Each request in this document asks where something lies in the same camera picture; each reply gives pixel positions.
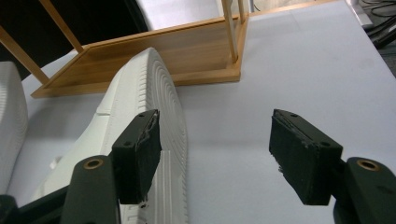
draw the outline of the white ribbed object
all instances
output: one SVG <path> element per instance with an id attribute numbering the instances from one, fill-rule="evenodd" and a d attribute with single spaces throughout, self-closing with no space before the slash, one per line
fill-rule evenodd
<path id="1" fill-rule="evenodd" d="M 155 49 L 146 49 L 120 69 L 90 125 L 38 188 L 35 199 L 68 185 L 77 162 L 108 155 L 134 116 L 151 109 L 160 110 L 161 160 L 145 206 L 122 205 L 122 223 L 187 223 L 186 124 L 172 78 Z"/>
<path id="2" fill-rule="evenodd" d="M 0 63 L 0 194 L 5 194 L 27 130 L 21 78 L 12 62 Z"/>

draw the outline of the wire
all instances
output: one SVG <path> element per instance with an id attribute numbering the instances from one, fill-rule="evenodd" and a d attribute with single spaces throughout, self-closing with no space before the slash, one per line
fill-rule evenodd
<path id="1" fill-rule="evenodd" d="M 256 7 L 256 4 L 253 3 L 253 5 L 254 5 L 254 7 L 255 7 L 258 11 L 260 11 L 260 10 Z"/>

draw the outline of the white tabletop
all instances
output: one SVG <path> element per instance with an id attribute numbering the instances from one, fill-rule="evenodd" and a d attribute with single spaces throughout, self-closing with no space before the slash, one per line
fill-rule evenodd
<path id="1" fill-rule="evenodd" d="M 38 82 L 23 85 L 28 95 Z M 317 126 L 344 147 L 344 160 L 366 157 L 396 171 L 396 79 L 344 1 L 251 17 L 241 81 L 177 92 L 189 137 L 191 224 L 333 223 L 332 205 L 302 205 L 268 152 L 274 108 Z M 27 96 L 30 128 L 8 192 L 19 204 L 83 132 L 102 96 Z"/>

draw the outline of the wooden post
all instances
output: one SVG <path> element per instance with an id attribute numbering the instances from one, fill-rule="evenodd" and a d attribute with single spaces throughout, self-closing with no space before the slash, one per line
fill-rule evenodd
<path id="1" fill-rule="evenodd" d="M 18 43 L 0 25 L 0 42 L 11 52 L 23 66 L 29 70 L 41 84 L 46 84 L 50 79 L 44 74 L 41 68 L 27 55 Z"/>
<path id="2" fill-rule="evenodd" d="M 231 57 L 233 59 L 233 63 L 236 63 L 236 61 L 238 61 L 238 51 L 236 48 L 235 29 L 233 28 L 233 15 L 231 13 L 231 4 L 229 0 L 221 0 L 221 3 L 224 11 L 225 24 L 227 26 Z"/>
<path id="3" fill-rule="evenodd" d="M 238 0 L 238 6 L 239 6 L 239 16 L 242 24 L 245 22 L 244 0 Z"/>
<path id="4" fill-rule="evenodd" d="M 72 46 L 76 49 L 78 53 L 81 53 L 84 50 L 84 48 L 81 46 L 81 44 L 78 42 L 76 37 L 73 35 L 72 31 L 67 26 L 66 22 L 64 22 L 64 19 L 58 13 L 58 11 L 56 10 L 55 6 L 51 3 L 51 1 L 40 0 L 40 3 L 41 5 L 43 5 L 44 9 L 46 9 L 46 11 L 49 13 L 49 15 L 58 25 L 59 29 L 61 29 L 62 33 L 64 33 L 66 38 L 69 40 L 70 44 L 72 44 Z"/>

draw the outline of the dark background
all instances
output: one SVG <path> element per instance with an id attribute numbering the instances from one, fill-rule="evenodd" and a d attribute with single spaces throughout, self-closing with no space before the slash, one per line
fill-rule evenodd
<path id="1" fill-rule="evenodd" d="M 135 0 L 52 0 L 81 45 L 146 32 Z M 0 24 L 40 66 L 73 47 L 38 0 L 0 0 Z M 24 79 L 30 72 L 0 44 L 0 62 L 14 62 Z"/>

